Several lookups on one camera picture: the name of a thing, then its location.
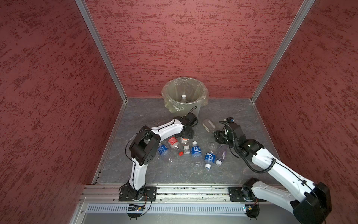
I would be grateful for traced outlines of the square bottle green neck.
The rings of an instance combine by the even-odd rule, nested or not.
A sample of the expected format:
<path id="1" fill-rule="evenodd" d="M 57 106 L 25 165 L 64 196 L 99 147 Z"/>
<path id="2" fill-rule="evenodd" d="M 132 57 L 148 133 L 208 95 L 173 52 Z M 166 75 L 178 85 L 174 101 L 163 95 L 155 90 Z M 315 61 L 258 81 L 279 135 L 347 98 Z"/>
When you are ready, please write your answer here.
<path id="1" fill-rule="evenodd" d="M 216 126 L 210 119 L 203 120 L 202 125 L 208 133 L 212 133 L 216 130 Z"/>

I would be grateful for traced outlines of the clear bottle white cap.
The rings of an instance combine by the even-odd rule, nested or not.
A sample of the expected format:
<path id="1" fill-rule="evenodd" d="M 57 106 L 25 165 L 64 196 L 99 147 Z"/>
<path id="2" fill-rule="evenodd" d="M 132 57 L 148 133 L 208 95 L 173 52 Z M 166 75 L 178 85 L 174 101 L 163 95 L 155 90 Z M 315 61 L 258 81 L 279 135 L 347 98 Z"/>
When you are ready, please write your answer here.
<path id="1" fill-rule="evenodd" d="M 181 102 L 182 102 L 182 103 L 187 103 L 187 102 L 188 102 L 188 100 L 187 100 L 187 98 L 186 98 L 186 95 L 182 95 L 182 97 L 181 97 Z"/>

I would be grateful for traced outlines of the clear bottle red label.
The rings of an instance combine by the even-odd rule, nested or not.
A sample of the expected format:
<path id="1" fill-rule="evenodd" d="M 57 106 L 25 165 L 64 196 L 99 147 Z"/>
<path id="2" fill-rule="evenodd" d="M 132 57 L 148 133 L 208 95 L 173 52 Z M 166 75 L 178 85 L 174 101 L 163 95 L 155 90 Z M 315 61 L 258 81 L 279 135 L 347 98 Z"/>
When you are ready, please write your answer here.
<path id="1" fill-rule="evenodd" d="M 183 147 L 175 137 L 170 137 L 167 140 L 168 144 L 170 145 L 171 149 L 175 150 L 179 156 L 184 155 Z"/>

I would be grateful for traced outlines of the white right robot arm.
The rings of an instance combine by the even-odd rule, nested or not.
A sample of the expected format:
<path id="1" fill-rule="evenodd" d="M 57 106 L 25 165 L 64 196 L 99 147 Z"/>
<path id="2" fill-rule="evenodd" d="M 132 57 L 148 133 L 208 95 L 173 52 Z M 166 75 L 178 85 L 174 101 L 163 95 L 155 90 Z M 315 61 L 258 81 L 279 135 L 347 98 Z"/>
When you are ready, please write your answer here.
<path id="1" fill-rule="evenodd" d="M 324 224 L 332 211 L 330 189 L 324 183 L 313 181 L 298 174 L 275 156 L 261 143 L 247 139 L 242 128 L 232 118 L 220 121 L 221 131 L 214 132 L 215 142 L 234 150 L 234 156 L 242 159 L 257 174 L 268 173 L 284 189 L 269 186 L 257 178 L 250 178 L 241 188 L 247 202 L 264 200 L 294 215 L 301 224 Z"/>

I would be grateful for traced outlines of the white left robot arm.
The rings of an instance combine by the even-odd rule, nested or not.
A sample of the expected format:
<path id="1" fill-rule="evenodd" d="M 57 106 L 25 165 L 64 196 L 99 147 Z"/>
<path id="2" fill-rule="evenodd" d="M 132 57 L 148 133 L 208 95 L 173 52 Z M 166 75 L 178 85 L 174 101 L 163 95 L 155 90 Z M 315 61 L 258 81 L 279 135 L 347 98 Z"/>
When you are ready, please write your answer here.
<path id="1" fill-rule="evenodd" d="M 128 142 L 132 170 L 131 177 L 125 190 L 133 201 L 139 201 L 145 197 L 145 175 L 148 164 L 153 160 L 158 151 L 159 144 L 169 137 L 183 137 L 192 139 L 193 128 L 198 118 L 192 112 L 185 116 L 173 118 L 170 122 L 158 127 L 143 126 Z"/>

